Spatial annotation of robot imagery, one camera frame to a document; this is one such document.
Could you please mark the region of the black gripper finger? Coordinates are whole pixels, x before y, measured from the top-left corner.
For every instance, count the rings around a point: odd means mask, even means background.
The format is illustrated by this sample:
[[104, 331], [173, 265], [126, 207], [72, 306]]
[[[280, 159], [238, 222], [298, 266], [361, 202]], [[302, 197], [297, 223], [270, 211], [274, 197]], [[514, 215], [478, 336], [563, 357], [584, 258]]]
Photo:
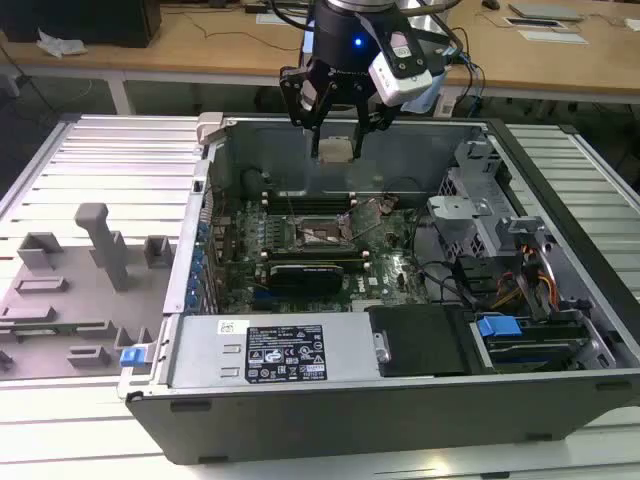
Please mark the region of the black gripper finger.
[[291, 123], [311, 132], [310, 156], [319, 155], [320, 130], [332, 100], [328, 66], [280, 69], [279, 85]]
[[387, 130], [397, 116], [397, 107], [376, 104], [375, 109], [370, 112], [365, 103], [360, 103], [356, 110], [357, 124], [352, 136], [352, 153], [354, 157], [360, 157], [365, 136], [378, 130]]

